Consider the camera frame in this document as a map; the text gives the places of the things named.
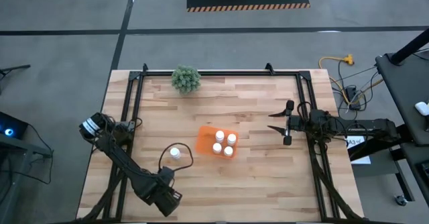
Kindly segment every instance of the caster wheel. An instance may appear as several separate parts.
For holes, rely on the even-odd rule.
[[[408,201],[403,195],[395,197],[395,201],[398,205],[404,207],[407,205]]]

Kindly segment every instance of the white bottle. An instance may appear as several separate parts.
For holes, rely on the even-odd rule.
[[[220,154],[222,152],[222,145],[220,143],[213,144],[213,152],[215,154]]]
[[[172,155],[173,159],[175,160],[180,159],[180,150],[178,148],[172,148],[170,150],[170,154]]]
[[[222,143],[224,137],[225,137],[225,134],[222,131],[216,132],[216,142]]]
[[[229,146],[234,146],[235,141],[237,141],[237,137],[235,136],[235,134],[230,134],[228,135],[228,145]]]
[[[234,152],[234,150],[233,150],[233,148],[231,147],[231,146],[228,146],[228,147],[226,147],[224,150],[223,150],[223,154],[225,155],[225,156],[232,156],[233,155],[233,152]]]

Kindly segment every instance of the wooden tabletop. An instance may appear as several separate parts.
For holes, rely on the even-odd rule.
[[[310,71],[318,108],[336,115],[327,71]],[[114,70],[109,81],[103,113],[116,120],[121,117],[128,74],[128,70]],[[183,198],[169,217],[141,201],[128,182],[123,221],[319,221],[305,135],[294,132],[292,145],[283,146],[282,136],[267,127],[284,127],[284,119],[268,115],[283,111],[288,99],[299,103],[296,79],[291,76],[204,76],[201,87],[185,97],[171,86],[170,77],[145,77],[139,108],[143,124],[136,129],[132,158],[155,172],[162,150],[182,142],[191,147],[194,165],[176,173],[174,188]],[[197,154],[194,146],[202,125],[238,131],[237,156],[224,160]],[[180,151],[179,160],[165,155],[162,165],[187,165],[189,154],[185,148]],[[329,143],[328,157],[336,189],[362,216],[345,143],[335,139]],[[96,151],[90,159],[78,217],[99,200],[110,169],[110,159]],[[324,198],[330,213],[326,190]],[[112,214],[115,208],[114,198]]]

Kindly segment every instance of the concrete floor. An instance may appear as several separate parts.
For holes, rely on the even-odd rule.
[[[429,0],[310,0],[309,10],[186,13],[186,0],[135,0],[130,29],[187,27],[336,27],[429,25]],[[127,0],[0,0],[0,31],[118,30]],[[353,54],[343,76],[369,68],[377,55],[394,52],[420,32],[194,34],[127,36],[119,69],[317,68],[323,56]],[[72,220],[90,154],[77,126],[99,111],[118,35],[0,36],[0,68],[31,64],[1,82],[0,111],[32,123],[55,149],[52,183],[25,179],[14,223]],[[324,66],[337,78],[337,63]],[[346,80],[358,86],[375,70]],[[384,84],[358,119],[386,117],[402,123]],[[406,163],[416,202],[399,207],[394,175],[357,178],[365,216],[376,221],[424,223],[429,209]],[[48,177],[48,163],[30,174]]]

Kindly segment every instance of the green plant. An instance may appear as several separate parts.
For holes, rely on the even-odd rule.
[[[173,72],[172,86],[179,90],[180,94],[188,94],[200,86],[200,77],[197,69],[179,65]]]

